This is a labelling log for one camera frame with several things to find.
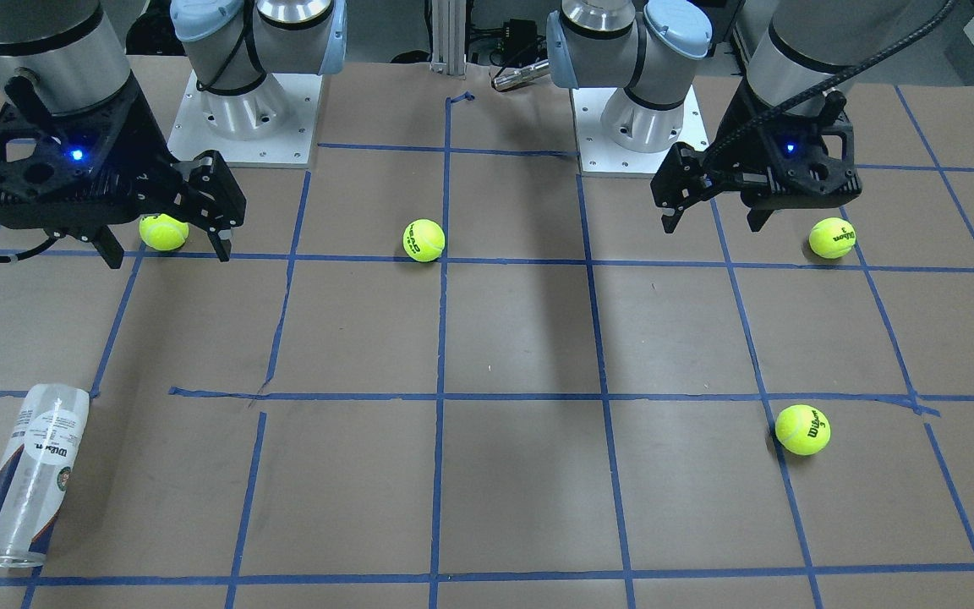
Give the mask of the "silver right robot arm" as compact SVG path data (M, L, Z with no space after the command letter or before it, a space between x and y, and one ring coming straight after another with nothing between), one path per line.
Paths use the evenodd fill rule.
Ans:
M227 261L247 201L232 163L256 146L259 163L309 159L316 93L295 85L341 72L343 1L173 1L175 38L192 64L187 89L197 153L174 151L97 1L0 1L0 225L40 230L27 260L59 239L123 264L113 235L156 213L194 225Z

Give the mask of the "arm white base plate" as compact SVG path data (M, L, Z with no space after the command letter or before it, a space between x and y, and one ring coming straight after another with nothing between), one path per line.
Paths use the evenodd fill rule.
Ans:
M652 178L673 144L711 142L693 89L672 109L642 107L618 88L575 89L571 101L585 177Z
M167 147L181 161L219 151L232 168L309 169L325 82L319 74L268 74L251 92L217 96L200 91L191 74Z

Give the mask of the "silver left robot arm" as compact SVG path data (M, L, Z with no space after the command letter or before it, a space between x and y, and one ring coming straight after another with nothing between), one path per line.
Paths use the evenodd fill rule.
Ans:
M669 134L714 24L689 1L561 1L546 19L553 84L611 88L603 126L631 151L664 153L652 178L673 233L700 201L736 192L747 225L775 211L834 209L861 195L846 94L859 74L930 34L954 10L894 35L908 1L780 1L706 149Z

